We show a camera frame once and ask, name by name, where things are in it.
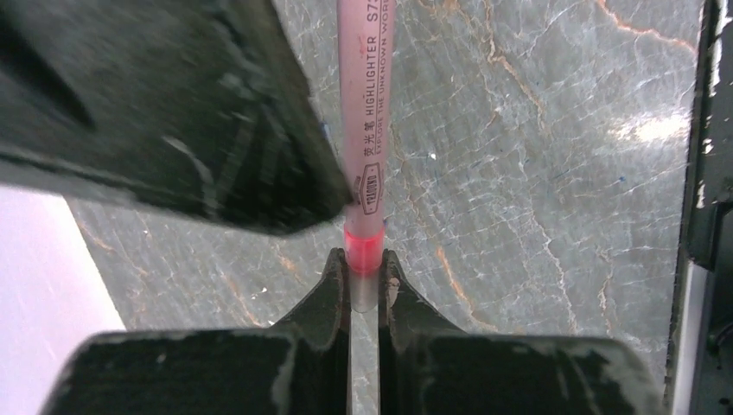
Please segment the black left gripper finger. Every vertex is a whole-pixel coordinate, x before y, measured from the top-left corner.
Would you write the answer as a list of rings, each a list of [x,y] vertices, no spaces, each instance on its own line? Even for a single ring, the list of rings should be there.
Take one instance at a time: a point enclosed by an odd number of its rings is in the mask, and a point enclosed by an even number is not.
[[[1,181],[270,235],[353,198],[270,1],[4,1]]]

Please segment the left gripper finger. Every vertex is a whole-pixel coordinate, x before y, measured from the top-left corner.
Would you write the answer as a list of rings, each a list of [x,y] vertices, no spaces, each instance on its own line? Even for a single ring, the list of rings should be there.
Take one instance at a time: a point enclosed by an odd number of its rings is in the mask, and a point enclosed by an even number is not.
[[[279,414],[351,412],[351,305],[344,251],[328,254],[316,286],[273,328],[290,349],[272,383]]]
[[[496,414],[492,335],[460,329],[408,281],[394,251],[379,268],[379,411]]]

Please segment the pink pen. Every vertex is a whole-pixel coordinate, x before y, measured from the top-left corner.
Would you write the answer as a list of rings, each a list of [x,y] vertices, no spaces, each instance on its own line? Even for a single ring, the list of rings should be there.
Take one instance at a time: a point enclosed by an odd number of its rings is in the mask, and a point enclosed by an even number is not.
[[[337,4],[341,155],[354,198],[346,209],[344,249],[350,303],[360,313],[378,302],[395,9],[390,0]]]

